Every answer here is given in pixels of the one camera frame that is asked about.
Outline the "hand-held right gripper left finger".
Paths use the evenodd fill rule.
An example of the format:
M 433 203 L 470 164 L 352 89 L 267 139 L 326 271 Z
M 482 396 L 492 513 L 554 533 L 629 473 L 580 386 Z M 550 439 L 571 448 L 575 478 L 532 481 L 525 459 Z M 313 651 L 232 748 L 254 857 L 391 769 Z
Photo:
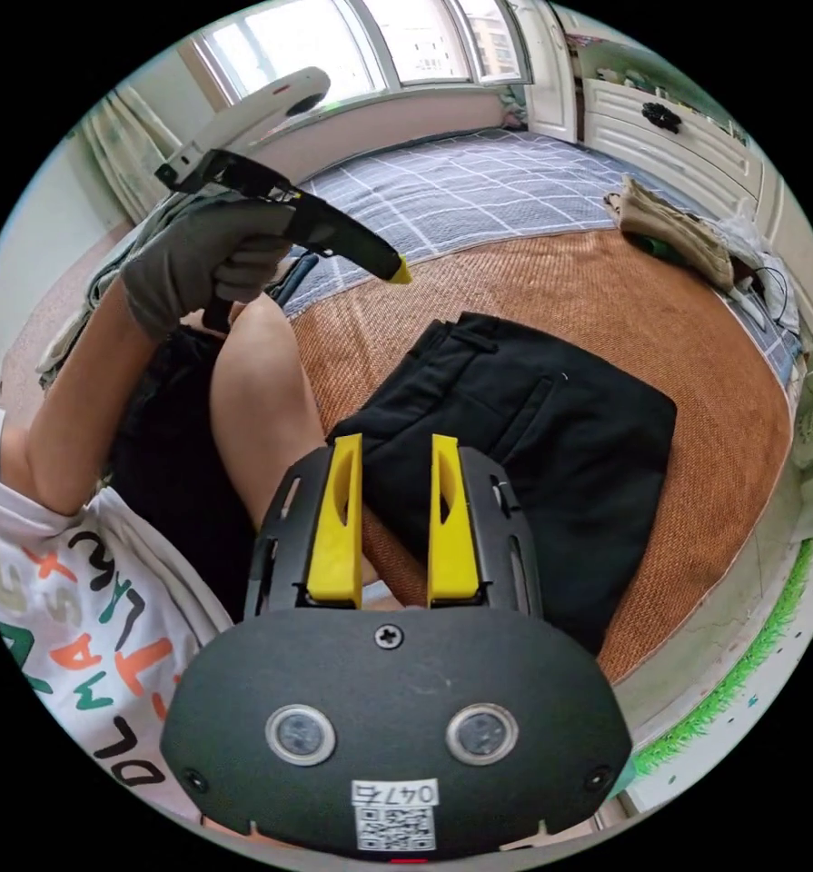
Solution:
M 326 473 L 307 575 L 323 607 L 362 605 L 362 436 L 335 440 Z

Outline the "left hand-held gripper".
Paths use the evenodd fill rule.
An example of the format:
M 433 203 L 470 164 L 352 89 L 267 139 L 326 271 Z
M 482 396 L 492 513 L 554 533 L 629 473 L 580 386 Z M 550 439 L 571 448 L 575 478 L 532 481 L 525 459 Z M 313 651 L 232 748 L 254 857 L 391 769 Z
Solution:
M 199 162 L 194 180 L 290 207 L 292 217 L 283 238 L 317 256 L 341 256 L 390 284 L 412 281 L 409 265 L 379 234 L 248 157 L 212 150 Z

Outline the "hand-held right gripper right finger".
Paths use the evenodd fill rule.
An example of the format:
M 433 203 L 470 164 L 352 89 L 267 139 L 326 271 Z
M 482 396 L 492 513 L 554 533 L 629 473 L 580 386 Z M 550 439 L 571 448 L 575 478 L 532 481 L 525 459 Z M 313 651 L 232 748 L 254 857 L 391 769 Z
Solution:
M 427 560 L 427 604 L 472 600 L 480 575 L 472 536 L 470 504 L 458 441 L 431 438 L 431 502 Z

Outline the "person's left hand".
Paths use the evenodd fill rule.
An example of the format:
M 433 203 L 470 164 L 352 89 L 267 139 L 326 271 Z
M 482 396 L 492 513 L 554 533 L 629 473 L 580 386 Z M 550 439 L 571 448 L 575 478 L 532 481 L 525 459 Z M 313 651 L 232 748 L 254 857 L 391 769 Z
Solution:
M 250 199 L 213 203 L 182 216 L 121 268 L 128 308 L 160 341 L 214 299 L 247 304 L 274 278 L 290 251 L 293 210 Z

